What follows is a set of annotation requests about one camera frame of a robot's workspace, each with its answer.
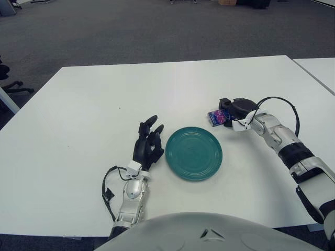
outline white table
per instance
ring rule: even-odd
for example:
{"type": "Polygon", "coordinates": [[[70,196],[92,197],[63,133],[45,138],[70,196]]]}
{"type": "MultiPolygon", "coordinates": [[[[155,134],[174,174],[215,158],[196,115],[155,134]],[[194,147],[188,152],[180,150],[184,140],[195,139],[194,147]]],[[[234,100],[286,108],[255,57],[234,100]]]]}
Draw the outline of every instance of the white table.
{"type": "Polygon", "coordinates": [[[335,0],[312,0],[312,1],[319,3],[319,4],[327,5],[332,8],[335,7],[335,0]]]}
{"type": "Polygon", "coordinates": [[[7,93],[1,87],[0,87],[0,99],[13,113],[17,113],[20,110],[17,104],[15,104],[14,101],[12,101],[12,99],[7,95],[7,93]]]}
{"type": "MultiPolygon", "coordinates": [[[[154,114],[157,126],[165,125],[163,148],[174,131],[196,126],[218,139],[224,159],[210,179],[188,182],[162,156],[150,169],[146,219],[198,211],[269,227],[314,223],[287,167],[262,138],[213,128],[206,117],[219,98],[272,95],[294,103],[299,137],[334,168],[335,99],[286,56],[60,69],[0,131],[0,233],[108,235],[113,223],[101,198],[103,176],[128,164],[139,122],[154,114]]],[[[271,100],[264,108],[294,129],[287,104],[271,100]]],[[[107,179],[115,213],[123,184],[117,173],[107,179]]]]}
{"type": "Polygon", "coordinates": [[[335,95],[335,58],[293,60],[335,95]]]}

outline teal ceramic plate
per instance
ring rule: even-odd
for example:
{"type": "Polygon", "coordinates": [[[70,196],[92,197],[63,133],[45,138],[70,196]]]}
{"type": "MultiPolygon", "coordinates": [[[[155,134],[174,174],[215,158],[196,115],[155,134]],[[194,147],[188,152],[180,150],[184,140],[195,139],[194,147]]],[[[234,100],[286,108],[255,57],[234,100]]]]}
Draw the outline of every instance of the teal ceramic plate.
{"type": "Polygon", "coordinates": [[[217,139],[198,127],[174,132],[167,141],[165,155],[170,168],[187,180],[208,179],[222,162],[222,149],[217,139]]]}

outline floor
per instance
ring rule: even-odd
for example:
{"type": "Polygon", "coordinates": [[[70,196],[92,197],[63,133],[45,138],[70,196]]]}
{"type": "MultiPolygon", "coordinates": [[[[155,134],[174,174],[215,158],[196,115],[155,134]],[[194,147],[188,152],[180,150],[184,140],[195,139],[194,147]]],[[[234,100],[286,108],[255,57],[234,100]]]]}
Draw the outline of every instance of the floor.
{"type": "MultiPolygon", "coordinates": [[[[0,85],[18,79],[36,92],[63,66],[335,56],[334,9],[310,0],[272,0],[265,10],[209,0],[52,0],[22,7],[16,16],[0,17],[1,60],[11,68],[0,85]]],[[[31,96],[11,98],[22,107],[31,96]]],[[[12,116],[0,112],[0,128],[12,116]]],[[[289,231],[326,250],[322,234],[289,231]]],[[[96,241],[65,239],[73,246],[61,248],[56,244],[63,238],[39,238],[0,235],[0,251],[43,250],[46,243],[55,247],[48,250],[85,250],[76,245],[92,248],[96,241]]]]}

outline purple package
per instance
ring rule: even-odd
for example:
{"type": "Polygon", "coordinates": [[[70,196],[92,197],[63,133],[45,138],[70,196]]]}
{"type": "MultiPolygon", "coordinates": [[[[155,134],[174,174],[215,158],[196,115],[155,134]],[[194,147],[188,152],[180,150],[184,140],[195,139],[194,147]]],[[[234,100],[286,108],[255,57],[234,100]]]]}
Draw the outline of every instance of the purple package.
{"type": "Polygon", "coordinates": [[[220,124],[223,124],[226,121],[223,110],[211,111],[208,113],[209,121],[212,127],[216,127],[220,124]]]}

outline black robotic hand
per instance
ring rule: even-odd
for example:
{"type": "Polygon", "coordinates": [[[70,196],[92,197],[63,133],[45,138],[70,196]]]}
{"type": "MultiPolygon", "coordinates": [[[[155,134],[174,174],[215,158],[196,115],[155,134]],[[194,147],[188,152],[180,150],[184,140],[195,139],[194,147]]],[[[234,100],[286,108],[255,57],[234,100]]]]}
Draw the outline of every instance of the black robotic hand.
{"type": "Polygon", "coordinates": [[[156,163],[164,153],[160,138],[164,125],[160,125],[154,132],[150,132],[150,128],[156,120],[157,115],[152,116],[146,122],[140,123],[138,130],[140,136],[135,143],[132,160],[140,163],[143,171],[149,171],[152,163],[156,163]]]}

